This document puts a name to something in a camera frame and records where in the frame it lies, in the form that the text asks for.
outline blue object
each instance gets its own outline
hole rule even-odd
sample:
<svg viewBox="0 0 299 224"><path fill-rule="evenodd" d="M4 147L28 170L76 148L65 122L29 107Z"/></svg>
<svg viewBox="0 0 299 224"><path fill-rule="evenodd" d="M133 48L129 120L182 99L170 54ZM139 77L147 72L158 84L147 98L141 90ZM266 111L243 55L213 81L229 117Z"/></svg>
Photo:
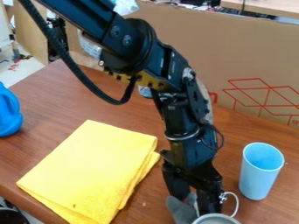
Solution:
<svg viewBox="0 0 299 224"><path fill-rule="evenodd" d="M16 133L22 123L23 116L17 97L0 81L0 137Z"/></svg>
<svg viewBox="0 0 299 224"><path fill-rule="evenodd" d="M243 150L239 189L251 200L267 197L284 165L284 156L267 143L251 143Z"/></svg>

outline plastic cup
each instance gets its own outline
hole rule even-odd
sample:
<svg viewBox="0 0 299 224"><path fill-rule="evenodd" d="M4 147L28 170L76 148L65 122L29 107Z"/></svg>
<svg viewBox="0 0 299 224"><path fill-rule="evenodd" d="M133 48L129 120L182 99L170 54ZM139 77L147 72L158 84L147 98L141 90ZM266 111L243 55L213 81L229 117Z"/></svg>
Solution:
<svg viewBox="0 0 299 224"><path fill-rule="evenodd" d="M284 156L267 143L251 143L243 150L239 189L251 200L267 197L284 165Z"/></svg>

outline folded yellow cloth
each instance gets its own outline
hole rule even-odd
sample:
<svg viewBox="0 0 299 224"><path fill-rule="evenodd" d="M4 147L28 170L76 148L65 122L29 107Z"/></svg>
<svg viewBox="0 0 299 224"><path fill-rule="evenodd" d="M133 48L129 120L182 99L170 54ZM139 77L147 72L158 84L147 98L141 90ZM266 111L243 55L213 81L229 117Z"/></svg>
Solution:
<svg viewBox="0 0 299 224"><path fill-rule="evenodd" d="M17 185L70 223L109 223L159 159L156 138L86 121Z"/></svg>

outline red line pattern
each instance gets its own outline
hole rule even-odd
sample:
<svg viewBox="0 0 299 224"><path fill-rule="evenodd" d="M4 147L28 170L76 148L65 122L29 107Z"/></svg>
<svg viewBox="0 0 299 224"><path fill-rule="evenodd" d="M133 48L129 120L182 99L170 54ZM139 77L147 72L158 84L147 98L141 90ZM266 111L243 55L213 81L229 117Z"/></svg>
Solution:
<svg viewBox="0 0 299 224"><path fill-rule="evenodd" d="M250 81L254 81L255 85L258 87L240 87L240 84L244 85L244 84L246 84L246 82L250 82ZM236 105L237 105L237 103L239 103L243 107L259 108L260 110L259 110L258 116L261 116L262 110L267 111L272 116L289 116L288 124L291 123L291 120L294 116L299 116L299 105L294 104L290 99L288 99L285 95L283 95L279 92L279 89L287 88L289 91L293 92L295 95L298 95L298 99L299 99L299 92L294 90L291 86L270 86L261 78L228 80L228 82L233 86L233 88L225 88L225 89L223 89L223 91L227 95L229 95L231 98L233 98L233 109L236 109ZM251 95L246 93L246 90L254 91L254 90L261 90L261 89L267 90L267 95L266 95L263 103L258 102L256 99L254 99L254 97L252 97ZM242 94L245 98L250 99L251 103L237 99L235 96L232 95L232 92L239 92L239 94ZM269 99L271 92L278 95L279 98L283 99L286 103L279 104L279 103L274 102L272 104L269 104L268 99ZM287 114L285 114L285 113L279 114L279 111L282 111L283 108L293 109L293 110L298 110L298 111L297 111L297 113L289 112Z"/></svg>

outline black robotic arm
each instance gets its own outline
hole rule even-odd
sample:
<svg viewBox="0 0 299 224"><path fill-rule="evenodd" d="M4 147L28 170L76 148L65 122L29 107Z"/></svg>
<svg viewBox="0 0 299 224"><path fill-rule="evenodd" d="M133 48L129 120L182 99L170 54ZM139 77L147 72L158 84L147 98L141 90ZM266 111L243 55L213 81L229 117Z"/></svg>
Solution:
<svg viewBox="0 0 299 224"><path fill-rule="evenodd" d="M165 122L170 150L163 150L163 177L170 194L186 198L190 187L198 194L200 214L220 213L222 177L212 160L223 145L221 133L206 121L207 100L200 93L196 74L174 48L163 44L144 20L125 19L113 11L108 0L38 0L103 46L100 65L104 72L129 85L120 100L97 88L59 45L30 0L18 0L48 37L61 59L101 99L121 105L131 96L135 84L149 87ZM221 135L221 144L217 135Z"/></svg>

